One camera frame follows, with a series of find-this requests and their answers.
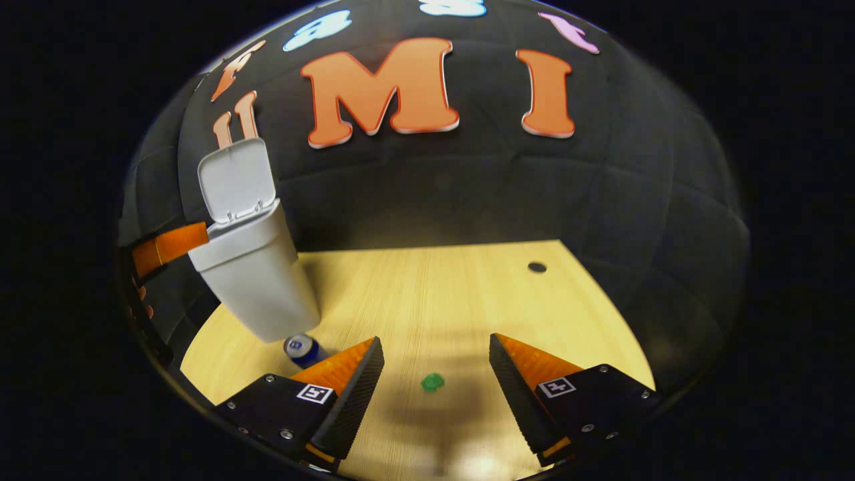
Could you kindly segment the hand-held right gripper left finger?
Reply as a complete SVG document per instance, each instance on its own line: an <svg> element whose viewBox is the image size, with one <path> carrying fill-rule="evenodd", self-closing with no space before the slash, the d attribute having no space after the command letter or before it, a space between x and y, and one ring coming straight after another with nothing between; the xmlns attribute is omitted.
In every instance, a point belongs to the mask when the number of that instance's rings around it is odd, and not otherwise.
<svg viewBox="0 0 855 481"><path fill-rule="evenodd" d="M214 412L290 462L335 472L350 454L384 365L381 339L373 336L290 377L260 375Z"/></svg>

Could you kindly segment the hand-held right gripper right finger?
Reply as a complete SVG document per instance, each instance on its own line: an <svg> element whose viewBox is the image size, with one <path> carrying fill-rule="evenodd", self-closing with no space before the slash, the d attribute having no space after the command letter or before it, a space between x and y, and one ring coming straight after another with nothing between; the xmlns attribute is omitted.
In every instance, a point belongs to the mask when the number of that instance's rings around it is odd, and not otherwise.
<svg viewBox="0 0 855 481"><path fill-rule="evenodd" d="M582 368L498 333L490 336L490 365L543 468L602 456L662 404L656 390L613 365Z"/></svg>

